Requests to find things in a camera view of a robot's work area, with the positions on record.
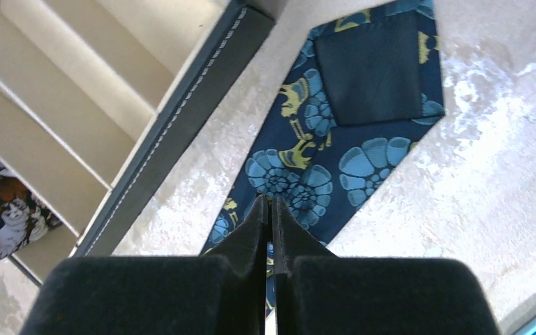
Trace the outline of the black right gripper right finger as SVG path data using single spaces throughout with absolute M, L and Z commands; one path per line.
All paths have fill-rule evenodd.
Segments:
M 279 334 L 497 334 L 477 277 L 444 258 L 342 258 L 271 202 Z

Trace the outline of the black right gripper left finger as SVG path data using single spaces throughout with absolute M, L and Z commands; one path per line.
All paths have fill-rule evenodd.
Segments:
M 69 258 L 23 334 L 263 334 L 269 202 L 200 256 Z

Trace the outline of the navy blue shell pattern tie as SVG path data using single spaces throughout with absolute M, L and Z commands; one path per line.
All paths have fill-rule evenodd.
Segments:
M 259 195 L 327 245 L 444 116 L 432 1 L 391 1 L 310 29 L 202 248 Z

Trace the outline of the rolled cat pattern tie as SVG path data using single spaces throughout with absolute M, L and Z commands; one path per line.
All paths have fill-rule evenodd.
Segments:
M 62 225 L 50 208 L 0 161 L 0 260 Z

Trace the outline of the black tie display box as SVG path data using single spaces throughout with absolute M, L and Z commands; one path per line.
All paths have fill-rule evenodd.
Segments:
M 63 225 L 40 285 L 110 255 L 274 26 L 268 1 L 0 1 L 0 161 Z

